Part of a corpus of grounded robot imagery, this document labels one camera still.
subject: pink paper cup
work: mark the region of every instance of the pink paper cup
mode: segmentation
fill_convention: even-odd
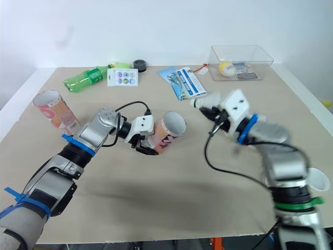
[[[80,123],[58,91],[47,90],[39,93],[32,103],[61,133],[74,135],[79,130]]]
[[[161,154],[185,131],[184,117],[175,111],[168,111],[155,125],[155,133],[148,137],[149,146]]]

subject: white plastic cup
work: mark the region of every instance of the white plastic cup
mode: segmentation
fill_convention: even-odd
[[[191,99],[191,105],[194,108],[212,108],[217,107],[221,102],[221,95],[219,92],[210,92],[204,97]]]
[[[329,178],[317,168],[309,168],[308,184],[316,191],[326,191],[330,188]]]

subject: green tape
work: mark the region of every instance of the green tape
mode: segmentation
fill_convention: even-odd
[[[310,202],[307,203],[299,203],[299,204],[287,204],[287,203],[280,203],[275,202],[275,207],[280,209],[287,209],[287,210],[305,210],[312,208],[315,205],[320,205],[324,203],[324,199],[321,197],[314,197]]]

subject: black cable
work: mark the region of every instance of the black cable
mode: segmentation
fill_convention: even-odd
[[[112,146],[115,146],[115,144],[117,143],[118,136],[119,136],[119,130],[120,130],[120,117],[121,117],[120,113],[117,113],[118,123],[117,123],[116,137],[114,138],[114,142],[109,145],[102,145],[102,147],[112,147]]]
[[[214,170],[216,170],[216,171],[223,172],[223,173],[231,173],[231,174],[235,174],[235,175],[237,175],[237,176],[242,176],[242,177],[248,178],[248,179],[250,179],[250,180],[256,182],[257,184],[261,185],[261,186],[262,186],[263,188],[265,188],[266,190],[269,190],[269,188],[268,188],[264,183],[262,183],[261,181],[258,181],[257,179],[255,179],[255,178],[253,178],[253,177],[251,177],[251,176],[247,176],[246,174],[237,173],[237,172],[233,172],[233,171],[229,171],[229,170],[224,170],[224,169],[216,168],[216,167],[214,167],[214,166],[209,162],[209,160],[208,160],[208,156],[207,156],[207,148],[208,148],[208,144],[209,144],[210,140],[211,140],[212,137],[214,136],[213,131],[216,129],[216,127],[217,127],[217,126],[214,125],[212,131],[209,133],[209,137],[208,137],[208,139],[207,139],[207,141],[206,141],[206,144],[204,145],[204,151],[203,151],[203,152],[204,152],[204,158],[205,158],[207,164],[208,164],[212,169],[214,169]]]
[[[272,228],[265,234],[257,243],[256,245],[251,248],[251,250],[254,250],[257,246],[260,245],[261,242],[263,242],[264,239],[266,239],[274,230],[275,228],[280,224],[280,220],[277,220],[277,222],[272,226]]]
[[[141,103],[141,104],[145,105],[145,107],[146,107],[146,109],[147,109],[146,112],[150,112],[150,109],[149,109],[148,105],[145,104],[145,103],[142,102],[142,101],[135,101],[135,102],[127,103],[127,104],[125,104],[125,105],[123,105],[123,106],[117,108],[115,111],[117,112],[117,111],[119,111],[120,109],[123,109],[123,108],[125,108],[125,107],[127,107],[127,106],[129,106],[129,105],[133,105],[133,104],[136,104],[136,103]]]
[[[310,166],[310,160],[309,160],[308,156],[306,155],[306,153],[303,150],[301,150],[301,149],[299,149],[299,148],[297,148],[295,146],[292,146],[290,144],[287,144],[287,143],[257,141],[257,142],[246,143],[245,145],[262,145],[262,144],[279,145],[279,146],[284,146],[284,147],[291,148],[294,151],[299,152],[304,157],[307,167]]]
[[[133,105],[133,104],[136,104],[136,103],[141,103],[146,107],[145,116],[146,115],[151,115],[151,111],[150,111],[148,105],[145,104],[142,101],[134,101],[134,102],[127,103],[127,104],[115,109],[115,112],[118,112],[120,109],[123,109],[123,108],[125,108],[129,105]],[[109,144],[109,145],[102,145],[102,147],[112,147],[117,143],[117,140],[118,140],[118,137],[119,137],[119,130],[120,130],[120,117],[121,117],[120,113],[117,113],[117,117],[118,117],[118,124],[117,124],[116,137],[114,138],[114,142],[112,144]]]

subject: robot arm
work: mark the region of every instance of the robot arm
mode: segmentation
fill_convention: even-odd
[[[279,221],[277,232],[281,248],[305,249],[310,245],[312,249],[329,250],[315,208],[323,201],[319,197],[311,198],[307,186],[308,158],[299,149],[286,144],[290,140],[288,131],[261,120],[257,114],[250,115],[249,104],[241,90],[224,98],[219,93],[211,93],[193,100],[192,105],[214,121],[216,129],[212,135],[221,129],[238,143],[253,145],[261,154]]]
[[[30,250],[40,237],[44,224],[62,213],[77,188],[84,167],[100,150],[108,135],[118,130],[118,136],[131,143],[137,151],[154,154],[140,142],[153,133],[152,115],[137,117],[132,123],[120,113],[100,109],[94,119],[74,136],[63,135],[68,144],[42,165],[20,194],[5,190],[16,197],[16,204],[0,213],[0,249]]]

